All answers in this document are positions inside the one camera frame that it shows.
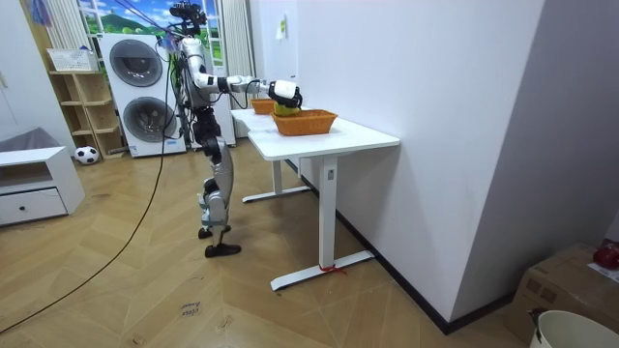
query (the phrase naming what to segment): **curtain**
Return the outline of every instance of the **curtain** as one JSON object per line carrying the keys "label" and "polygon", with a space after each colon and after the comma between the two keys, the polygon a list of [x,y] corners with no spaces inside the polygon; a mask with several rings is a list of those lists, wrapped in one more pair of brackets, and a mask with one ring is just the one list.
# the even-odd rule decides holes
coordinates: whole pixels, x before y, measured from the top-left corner
{"label": "curtain", "polygon": [[47,34],[54,48],[92,49],[75,0],[47,0],[51,26]]}
{"label": "curtain", "polygon": [[[222,0],[220,4],[228,75],[254,76],[247,2],[246,0]],[[234,97],[240,103],[245,102],[244,93],[234,93]],[[248,98],[256,98],[256,96],[249,95]],[[233,102],[232,108],[239,108],[239,105]]]}

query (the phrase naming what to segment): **washing machine door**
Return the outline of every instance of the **washing machine door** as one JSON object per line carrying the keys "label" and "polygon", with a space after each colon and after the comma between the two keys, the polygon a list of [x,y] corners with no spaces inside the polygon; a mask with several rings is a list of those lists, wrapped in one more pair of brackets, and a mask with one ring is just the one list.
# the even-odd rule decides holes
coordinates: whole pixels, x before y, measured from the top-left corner
{"label": "washing machine door", "polygon": [[147,142],[161,142],[162,130],[171,137],[176,130],[174,111],[157,98],[141,97],[132,100],[123,113],[125,131]]}
{"label": "washing machine door", "polygon": [[148,44],[122,40],[109,52],[109,62],[123,81],[135,87],[152,86],[162,77],[162,61]]}

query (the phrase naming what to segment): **window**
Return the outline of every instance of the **window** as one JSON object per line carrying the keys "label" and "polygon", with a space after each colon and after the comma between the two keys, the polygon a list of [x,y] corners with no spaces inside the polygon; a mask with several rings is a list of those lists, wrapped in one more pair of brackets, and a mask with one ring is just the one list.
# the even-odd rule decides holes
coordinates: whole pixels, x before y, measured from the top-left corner
{"label": "window", "polygon": [[[113,0],[76,0],[82,14],[86,33],[91,45],[97,49],[97,34],[150,34],[163,35],[163,30],[149,23],[133,12],[123,8]],[[131,4],[153,19],[160,27],[178,22],[170,14],[169,8],[175,1],[169,0],[130,0]],[[220,1],[197,0],[202,3],[202,10],[206,10],[207,23],[202,27],[198,36],[210,52],[214,66],[223,66],[223,42],[221,37]]]}

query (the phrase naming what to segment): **wooden floor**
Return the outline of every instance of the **wooden floor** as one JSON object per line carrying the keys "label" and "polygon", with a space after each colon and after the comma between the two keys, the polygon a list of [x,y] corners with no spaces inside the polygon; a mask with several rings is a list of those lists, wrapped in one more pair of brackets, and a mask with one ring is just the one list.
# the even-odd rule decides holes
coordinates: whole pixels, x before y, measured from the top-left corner
{"label": "wooden floor", "polygon": [[[153,206],[125,252],[60,304],[0,336],[2,347],[524,347],[492,314],[448,337],[376,261],[274,293],[269,282],[317,262],[311,192],[241,203],[269,191],[270,165],[251,144],[232,150],[236,177],[229,243],[243,252],[204,258],[196,193],[201,154],[165,158]],[[0,230],[0,329],[76,287],[131,235],[159,159],[78,167],[86,199],[70,217]],[[285,166],[285,187],[300,185]],[[361,250],[337,226],[337,257]]]}

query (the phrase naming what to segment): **drawer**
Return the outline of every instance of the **drawer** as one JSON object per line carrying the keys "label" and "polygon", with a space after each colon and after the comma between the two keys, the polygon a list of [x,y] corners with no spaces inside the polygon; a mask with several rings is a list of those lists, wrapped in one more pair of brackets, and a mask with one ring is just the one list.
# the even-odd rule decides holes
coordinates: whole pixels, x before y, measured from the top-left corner
{"label": "drawer", "polygon": [[66,213],[56,188],[0,196],[0,225]]}

